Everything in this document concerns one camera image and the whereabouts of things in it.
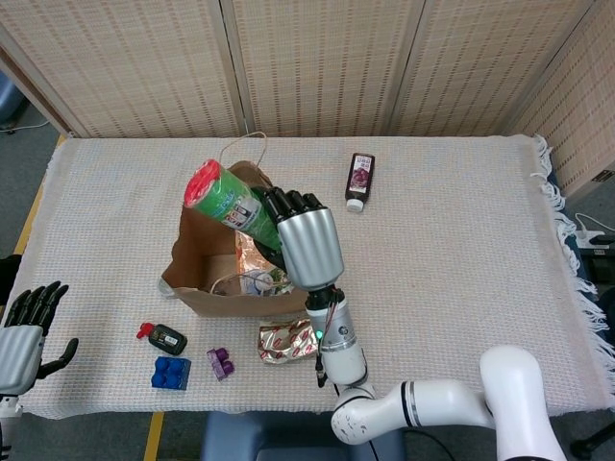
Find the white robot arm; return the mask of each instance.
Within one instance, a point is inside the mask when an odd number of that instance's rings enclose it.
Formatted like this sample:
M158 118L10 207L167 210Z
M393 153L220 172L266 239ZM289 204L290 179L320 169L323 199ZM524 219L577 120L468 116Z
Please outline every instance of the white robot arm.
M264 192L262 201L277 225L282 254L258 248L308 291L307 314L319 339L318 385L328 378L343 387L332 415L333 432L342 442L363 444L407 426L478 425L496 429L499 461L566 459L549 422L538 362L520 348L484 353L484 394L439 379L402 382L377 399L348 301L334 285L344 263L331 211L313 194L277 187Z
M12 304L0 328L0 459L9 459L17 424L23 413L19 396L37 379L45 379L64 368L75 355L79 340L71 339L64 354L42 365L45 337L54 320L56 307L68 285L56 281L35 291L22 293Z

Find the small bottle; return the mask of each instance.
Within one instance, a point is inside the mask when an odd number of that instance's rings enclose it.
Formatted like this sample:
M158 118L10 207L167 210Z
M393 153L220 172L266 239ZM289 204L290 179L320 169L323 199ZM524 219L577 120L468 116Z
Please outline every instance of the small bottle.
M136 334L138 339L147 336L150 344L171 355L179 355L188 343L188 340L181 333L163 324L141 324L139 332Z
M359 213L369 198L376 158L367 154L353 154L346 184L346 208Z

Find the bottle label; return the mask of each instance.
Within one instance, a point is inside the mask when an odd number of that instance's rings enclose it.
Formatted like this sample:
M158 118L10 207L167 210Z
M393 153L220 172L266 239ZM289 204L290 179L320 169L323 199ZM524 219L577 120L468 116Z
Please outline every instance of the bottle label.
M175 339L175 338L174 338L174 337L172 337L172 336L164 336L164 342L165 342L166 344L171 345L171 346L176 346L176 345L177 345L177 343L178 343L177 339Z
M241 231L252 224L261 206L260 201L254 197L240 195L233 209L222 220L222 224Z
M348 190L364 194L367 192L369 170L372 168L372 158L367 156L355 156L353 176L350 179Z

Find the cable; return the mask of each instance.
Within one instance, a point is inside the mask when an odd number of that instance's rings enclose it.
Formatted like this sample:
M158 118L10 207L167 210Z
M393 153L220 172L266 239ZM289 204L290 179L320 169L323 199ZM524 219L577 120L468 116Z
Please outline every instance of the cable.
M337 290L334 290L333 299L329 302L329 309L327 310L325 333L323 334L323 338L327 336L327 332L329 331L329 327L331 326L331 322L333 320L333 315L335 314L335 310L337 309L337 305L339 304L339 302L339 293L337 292Z
M260 152L260 157L258 158L257 161L257 166L260 166L260 163L262 162L262 158L265 157L265 152L267 152L267 135L263 132L251 132L251 133L247 133L241 137L238 137L237 139L231 141L229 144L227 144L226 146L224 146L222 148L222 150L220 151L220 154L218 154L218 163L222 164L222 156L224 155L224 151L226 151L228 148L230 148L232 145L234 145L236 142L239 142L241 139L245 138L245 137L251 137L254 134L259 134L260 136L262 136L263 139L263 144L262 144L262 151Z
M615 232L615 229L610 228L609 226L607 226L606 224L601 223L600 221L598 221L596 218L592 218L591 216L588 216L586 214L583 213L575 213L575 219L578 221L578 223L580 224L580 226L582 227L582 229L584 231L587 231L587 228L585 227L585 225L583 224L583 222L579 219L579 216L582 216L585 219L589 219L590 221L593 221L594 223L596 223L597 225L607 229L608 231L611 232Z
M17 128L11 128L9 130L0 130L0 133L12 133L12 132L18 132L19 130L30 130L31 128L41 128L41 127L44 127L45 125L49 125L49 120L47 120L44 123L41 123L40 125L32 125L30 127L17 127Z
M254 277L251 276L249 274L230 274L228 276L222 276L220 279L216 280L213 285L211 286L211 288L209 289L210 293L216 294L215 293L215 289L218 285L218 283L223 282L223 281L227 281L227 280L231 280L231 279L241 279L241 278L245 278L245 279L251 279L254 280L257 283L261 283L266 285L268 288L265 288L261 291L266 291L266 290L271 290L272 288L279 288L281 286L288 286L290 285L290 281L273 281L273 282L269 282L267 280L263 280L263 279L259 279L258 277Z
M333 389L335 389L335 393L339 397L339 389L337 388L337 384L335 383L333 384ZM376 461L381 461L381 459L378 457L378 454L376 453L376 448L374 447L374 443L371 440L369 441L369 447L372 449L372 453L374 453L374 459Z
M380 458L378 457L378 454L376 453L376 449L374 448L374 444L372 443L372 441L369 441L369 446L372 449L372 453L374 453L374 458L376 459L376 461L381 461Z
M435 437L435 436L433 436L431 434L428 434L427 432L424 432L422 430L417 430L417 429L407 429L406 432L409 432L411 434L424 435L428 439L432 439L437 445L439 445L446 452L446 454L449 455L449 458L451 459L451 461L456 461L456 459L453 456L453 454L451 453L451 451L449 449L447 449L446 445L444 445L442 442L440 442L437 437Z

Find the gray floor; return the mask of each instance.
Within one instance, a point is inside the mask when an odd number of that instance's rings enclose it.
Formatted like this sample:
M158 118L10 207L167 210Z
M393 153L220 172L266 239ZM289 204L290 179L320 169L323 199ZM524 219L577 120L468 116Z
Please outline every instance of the gray floor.
M45 119L29 106L18 121L32 126ZM26 221L58 132L51 125L14 134L0 133L0 257L10 255Z
M20 125L40 123L42 117L29 108ZM50 127L17 132L11 136L0 133L0 255L8 255L17 241L46 164L57 140ZM607 225L615 226L615 178L602 186L592 197L576 204L574 211L586 212ZM597 229L591 223L588 229ZM25 415L22 430L14 443L12 459L30 461L70 460L137 460L142 459L150 422L144 413L105 413L69 418L61 421L43 420ZM160 459L196 459L206 421L204 413L171 412L165 415L160 442ZM565 449L575 438L587 437L614 422L609 412L571 414L553 419L557 437ZM439 427L427 431L451 450L457 461L492 461L495 459L495 435L492 431L474 427ZM433 441L408 434L408 459L444 461L446 454ZM596 461L615 457L615 440L598 451Z

